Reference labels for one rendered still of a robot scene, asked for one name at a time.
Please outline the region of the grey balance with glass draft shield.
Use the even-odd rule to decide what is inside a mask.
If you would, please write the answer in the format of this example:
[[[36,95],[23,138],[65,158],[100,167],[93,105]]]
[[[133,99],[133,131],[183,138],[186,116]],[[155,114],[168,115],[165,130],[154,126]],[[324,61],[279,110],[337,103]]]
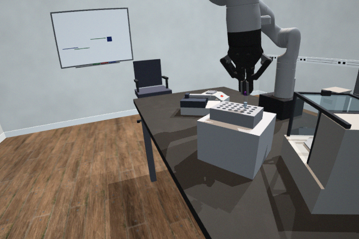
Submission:
[[[311,214],[359,215],[359,97],[294,92],[281,157]]]

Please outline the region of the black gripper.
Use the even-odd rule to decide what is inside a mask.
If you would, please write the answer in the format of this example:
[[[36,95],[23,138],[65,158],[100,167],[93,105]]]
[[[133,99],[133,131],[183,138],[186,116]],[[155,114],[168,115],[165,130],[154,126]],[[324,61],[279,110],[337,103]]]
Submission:
[[[220,59],[221,64],[232,78],[236,78],[241,95],[253,91],[253,80],[257,80],[273,61],[263,53],[261,47],[261,28],[244,32],[227,32],[229,50]],[[254,73],[255,65],[261,58],[261,67]],[[236,67],[232,64],[235,64]],[[246,73],[246,79],[245,79]]]

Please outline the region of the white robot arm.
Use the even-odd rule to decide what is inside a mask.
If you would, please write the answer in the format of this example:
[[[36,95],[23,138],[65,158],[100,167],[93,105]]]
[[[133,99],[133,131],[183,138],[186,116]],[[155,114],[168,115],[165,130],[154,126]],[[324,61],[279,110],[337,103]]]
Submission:
[[[226,5],[227,32],[258,30],[266,34],[278,47],[287,48],[277,57],[274,96],[291,98],[294,94],[296,62],[301,33],[298,28],[280,28],[275,24],[273,11],[261,0],[209,0]]]

